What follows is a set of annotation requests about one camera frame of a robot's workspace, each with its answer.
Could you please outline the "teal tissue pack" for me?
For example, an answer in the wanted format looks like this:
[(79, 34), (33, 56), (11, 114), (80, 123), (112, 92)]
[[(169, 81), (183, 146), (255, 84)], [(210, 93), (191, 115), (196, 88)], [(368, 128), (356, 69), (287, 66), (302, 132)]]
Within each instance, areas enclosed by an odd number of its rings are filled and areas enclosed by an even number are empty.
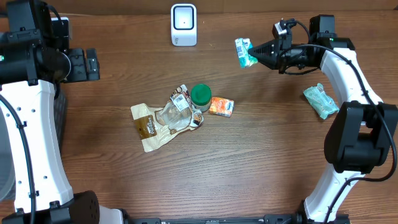
[(236, 52), (241, 68), (251, 67), (258, 63), (257, 58), (251, 56), (248, 52), (252, 48), (252, 43), (249, 38), (237, 38), (234, 40)]

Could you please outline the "light teal wipes packet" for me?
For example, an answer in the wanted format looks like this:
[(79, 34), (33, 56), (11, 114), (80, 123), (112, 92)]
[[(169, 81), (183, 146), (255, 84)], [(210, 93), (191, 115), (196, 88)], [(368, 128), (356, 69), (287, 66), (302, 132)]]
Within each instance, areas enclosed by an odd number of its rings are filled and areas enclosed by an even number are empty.
[(307, 88), (303, 94), (321, 119), (327, 119), (329, 115), (339, 111), (339, 107), (333, 98), (325, 93), (321, 83)]

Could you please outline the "orange tissue pack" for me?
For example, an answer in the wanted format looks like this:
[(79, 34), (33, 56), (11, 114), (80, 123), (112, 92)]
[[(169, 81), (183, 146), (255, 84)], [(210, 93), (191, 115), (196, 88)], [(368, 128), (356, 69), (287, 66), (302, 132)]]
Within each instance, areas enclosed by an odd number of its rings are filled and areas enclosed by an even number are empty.
[(234, 110), (234, 101), (226, 98), (213, 97), (209, 113), (225, 117), (231, 117)]

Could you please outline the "green lid jar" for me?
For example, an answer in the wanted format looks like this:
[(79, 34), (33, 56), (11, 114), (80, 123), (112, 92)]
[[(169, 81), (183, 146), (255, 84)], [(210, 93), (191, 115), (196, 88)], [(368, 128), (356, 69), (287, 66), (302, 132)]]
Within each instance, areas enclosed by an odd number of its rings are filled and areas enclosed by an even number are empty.
[(197, 84), (191, 90), (192, 104), (196, 109), (205, 112), (211, 105), (211, 89), (206, 84)]

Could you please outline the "clear brown snack bag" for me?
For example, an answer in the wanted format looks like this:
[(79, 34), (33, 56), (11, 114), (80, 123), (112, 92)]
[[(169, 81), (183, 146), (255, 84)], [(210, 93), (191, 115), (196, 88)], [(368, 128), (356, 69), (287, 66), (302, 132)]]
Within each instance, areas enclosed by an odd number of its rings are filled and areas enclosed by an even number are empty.
[(145, 152), (159, 149), (180, 133), (193, 131), (204, 122), (185, 85), (171, 93), (164, 107), (152, 108), (141, 103), (132, 106), (131, 113)]

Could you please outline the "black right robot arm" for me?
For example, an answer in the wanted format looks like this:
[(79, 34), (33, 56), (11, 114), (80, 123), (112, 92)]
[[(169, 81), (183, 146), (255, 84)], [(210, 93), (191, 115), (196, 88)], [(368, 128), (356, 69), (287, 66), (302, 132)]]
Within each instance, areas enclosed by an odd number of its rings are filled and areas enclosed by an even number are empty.
[(269, 69), (286, 73), (297, 67), (304, 75), (321, 70), (338, 97), (340, 109), (324, 142), (327, 166), (313, 192), (291, 215), (266, 215), (265, 223), (348, 223), (338, 209), (354, 185), (370, 180), (369, 174), (396, 155), (393, 139), (397, 107), (384, 103), (361, 71), (354, 44), (335, 31), (335, 18), (320, 14), (305, 27), (306, 44), (295, 44), (295, 19), (277, 22), (274, 36), (249, 49), (249, 55)]

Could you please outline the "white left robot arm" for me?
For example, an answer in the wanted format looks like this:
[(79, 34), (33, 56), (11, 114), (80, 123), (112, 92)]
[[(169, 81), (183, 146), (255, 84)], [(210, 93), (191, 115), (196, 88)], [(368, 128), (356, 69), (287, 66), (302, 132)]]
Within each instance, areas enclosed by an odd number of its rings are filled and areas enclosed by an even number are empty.
[(43, 1), (6, 4), (1, 37), (1, 111), (16, 178), (14, 213), (4, 223), (123, 223), (93, 191), (74, 193), (65, 174), (54, 118), (61, 83), (100, 79), (95, 49), (69, 46), (70, 23)]

